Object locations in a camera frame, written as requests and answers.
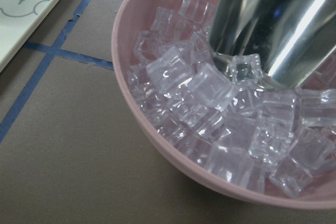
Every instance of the blue painter's tape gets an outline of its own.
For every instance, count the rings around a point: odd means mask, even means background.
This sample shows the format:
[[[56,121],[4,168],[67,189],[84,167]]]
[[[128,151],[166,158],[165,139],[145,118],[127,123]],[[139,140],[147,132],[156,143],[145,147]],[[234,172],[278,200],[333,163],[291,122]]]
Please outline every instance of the blue painter's tape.
[[[98,59],[92,56],[87,56],[87,55],[79,54],[76,52],[71,52],[71,51],[67,51],[67,50],[63,50],[63,49],[59,49],[55,47],[45,46],[45,45],[41,45],[41,44],[33,43],[33,42],[25,43],[24,48],[33,49],[36,51],[44,52],[46,54],[60,56],[66,59],[84,62],[87,64],[95,65],[97,67],[114,70],[113,64],[111,61]]]
[[[61,33],[59,34],[59,36],[56,38],[55,42],[53,43],[53,48],[59,48],[60,49],[62,47],[63,43],[65,42],[65,40],[68,36],[68,34],[71,32],[71,30],[75,26],[76,22],[78,21],[78,19],[80,17],[80,14],[82,14],[84,12],[85,8],[90,3],[90,1],[91,0],[82,0],[80,2],[80,4],[78,5],[77,9],[75,10],[75,12],[73,14],[73,19],[69,20],[66,23],[65,27],[62,29]],[[69,58],[70,58],[70,56],[72,56],[72,57],[74,56],[74,55],[71,54],[71,52],[69,52],[68,55],[69,55]],[[40,64],[36,68],[36,70],[34,71],[33,75],[28,80],[25,87],[22,89],[21,93],[19,94],[19,96],[17,97],[15,102],[13,103],[12,107],[7,112],[7,114],[5,115],[4,119],[0,123],[0,143],[2,142],[4,137],[6,136],[9,129],[12,127],[14,121],[16,120],[18,115],[20,114],[22,108],[24,107],[24,105],[28,101],[29,97],[33,93],[34,89],[38,85],[39,81],[41,80],[44,73],[47,71],[48,67],[50,66],[50,64],[51,64],[51,62],[54,58],[55,58],[54,54],[47,54],[43,57],[42,61],[40,62]]]

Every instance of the bowl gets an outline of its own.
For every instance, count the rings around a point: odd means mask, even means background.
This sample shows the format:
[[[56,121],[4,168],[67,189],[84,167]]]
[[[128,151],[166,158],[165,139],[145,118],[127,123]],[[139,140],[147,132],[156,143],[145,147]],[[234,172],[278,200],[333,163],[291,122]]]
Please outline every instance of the bowl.
[[[259,194],[230,184],[209,173],[175,149],[142,114],[127,85],[127,69],[137,62],[132,48],[139,30],[148,30],[157,7],[178,10],[182,0],[124,0],[114,21],[112,32],[112,61],[122,94],[139,126],[155,148],[177,169],[191,179],[218,193],[258,204],[296,209],[336,208],[336,171],[320,175],[298,198],[285,196],[272,184],[265,194]],[[207,0],[216,4],[218,0]]]

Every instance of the pile of ice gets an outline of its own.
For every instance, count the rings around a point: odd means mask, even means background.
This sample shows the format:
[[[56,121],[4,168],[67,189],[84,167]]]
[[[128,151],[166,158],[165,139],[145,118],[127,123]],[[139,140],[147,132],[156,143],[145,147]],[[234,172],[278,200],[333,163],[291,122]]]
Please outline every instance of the pile of ice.
[[[336,57],[312,79],[326,90],[263,90],[257,54],[228,56],[224,75],[206,39],[215,10],[205,0],[159,7],[136,40],[129,89],[157,132],[199,166],[260,193],[268,179],[297,197],[314,174],[336,169]]]

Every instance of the table surface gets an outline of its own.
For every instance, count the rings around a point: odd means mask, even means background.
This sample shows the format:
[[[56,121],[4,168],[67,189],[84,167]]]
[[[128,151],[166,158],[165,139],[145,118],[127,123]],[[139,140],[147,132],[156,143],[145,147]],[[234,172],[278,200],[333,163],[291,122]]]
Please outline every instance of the table surface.
[[[334,224],[220,195],[158,153],[113,72],[122,1],[60,0],[0,73],[0,223]]]

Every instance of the silver scoop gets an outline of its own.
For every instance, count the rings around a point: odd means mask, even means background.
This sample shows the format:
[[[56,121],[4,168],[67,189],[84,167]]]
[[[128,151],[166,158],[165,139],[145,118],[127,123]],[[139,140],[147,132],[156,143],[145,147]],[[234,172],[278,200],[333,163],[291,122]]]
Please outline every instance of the silver scoop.
[[[220,71],[258,53],[261,86],[296,88],[336,48],[336,0],[219,0],[209,44]]]

